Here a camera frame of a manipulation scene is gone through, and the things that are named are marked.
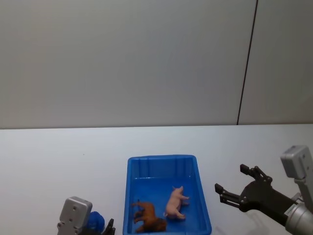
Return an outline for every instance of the pink pig figurine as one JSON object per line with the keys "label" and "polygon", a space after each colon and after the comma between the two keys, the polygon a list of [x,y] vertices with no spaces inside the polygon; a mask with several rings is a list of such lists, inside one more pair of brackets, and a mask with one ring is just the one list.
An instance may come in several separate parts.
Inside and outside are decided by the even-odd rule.
{"label": "pink pig figurine", "polygon": [[182,195],[183,190],[183,186],[181,186],[180,188],[173,187],[173,192],[171,193],[170,200],[168,200],[165,213],[163,214],[165,217],[168,217],[170,219],[185,219],[186,216],[179,212],[181,204],[189,204],[187,202],[183,202],[183,200],[189,199],[189,197],[185,197],[184,195]]}

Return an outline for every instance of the blue plastic tray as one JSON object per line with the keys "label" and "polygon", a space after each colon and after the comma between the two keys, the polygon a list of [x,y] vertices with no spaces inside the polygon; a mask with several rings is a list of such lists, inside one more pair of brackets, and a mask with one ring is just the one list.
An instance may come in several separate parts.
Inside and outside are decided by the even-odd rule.
{"label": "blue plastic tray", "polygon": [[142,221],[134,224],[134,213],[138,207],[132,203],[152,202],[156,216],[163,213],[173,190],[172,186],[184,187],[183,195],[189,196],[189,206],[180,212],[185,220],[167,219],[166,232],[143,233],[153,235],[209,235],[212,228],[207,212],[197,159],[192,155],[146,156],[128,159],[123,235],[136,234]]}

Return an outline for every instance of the table surface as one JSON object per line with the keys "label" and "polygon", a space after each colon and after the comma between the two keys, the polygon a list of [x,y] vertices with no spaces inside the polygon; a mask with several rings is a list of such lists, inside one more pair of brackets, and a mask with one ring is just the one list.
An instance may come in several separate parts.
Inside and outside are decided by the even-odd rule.
{"label": "table surface", "polygon": [[280,155],[294,144],[313,150],[313,125],[129,127],[0,130],[0,230],[6,235],[56,235],[64,201],[93,203],[122,234],[127,159],[192,154],[197,157],[214,235],[284,235],[258,211],[221,204],[214,184],[241,193],[252,178],[239,165],[258,165],[274,189],[298,192]]}

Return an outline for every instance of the plastic toy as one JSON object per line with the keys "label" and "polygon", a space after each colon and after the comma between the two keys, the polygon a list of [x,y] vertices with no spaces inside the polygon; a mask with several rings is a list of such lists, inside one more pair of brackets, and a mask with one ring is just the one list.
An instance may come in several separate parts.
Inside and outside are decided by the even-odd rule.
{"label": "plastic toy", "polygon": [[143,208],[143,210],[139,210],[134,214],[134,223],[137,223],[138,221],[143,221],[143,225],[136,229],[137,233],[163,232],[166,230],[166,220],[156,217],[155,207],[152,203],[133,203],[133,207],[137,205]]}
{"label": "plastic toy", "polygon": [[174,188],[173,192],[171,193],[170,200],[168,201],[165,213],[163,214],[165,217],[168,217],[170,219],[185,219],[186,216],[179,212],[181,205],[189,205],[188,202],[184,202],[183,200],[189,199],[189,197],[186,197],[182,195],[184,191],[184,187],[181,186],[180,188]]}

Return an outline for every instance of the gray robot arm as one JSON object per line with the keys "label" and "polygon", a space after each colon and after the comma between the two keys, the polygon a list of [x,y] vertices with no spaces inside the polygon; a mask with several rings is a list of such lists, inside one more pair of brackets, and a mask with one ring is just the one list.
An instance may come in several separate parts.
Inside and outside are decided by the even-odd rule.
{"label": "gray robot arm", "polygon": [[87,200],[75,196],[68,198],[64,203],[60,222],[57,225],[58,235],[114,235],[113,219],[110,219],[103,232],[86,226],[89,221],[91,209],[92,203]]}
{"label": "gray robot arm", "polygon": [[303,203],[294,204],[285,212],[288,216],[285,228],[294,235],[313,234],[313,162],[305,145],[289,148],[280,157],[289,178],[298,184]]}
{"label": "gray robot arm", "polygon": [[293,198],[277,192],[271,186],[272,178],[258,166],[240,165],[240,171],[254,178],[240,195],[228,192],[215,184],[220,201],[242,212],[259,210],[280,223],[293,235],[313,235],[313,161],[309,148],[292,146],[281,156],[286,174],[298,184],[300,193]]}

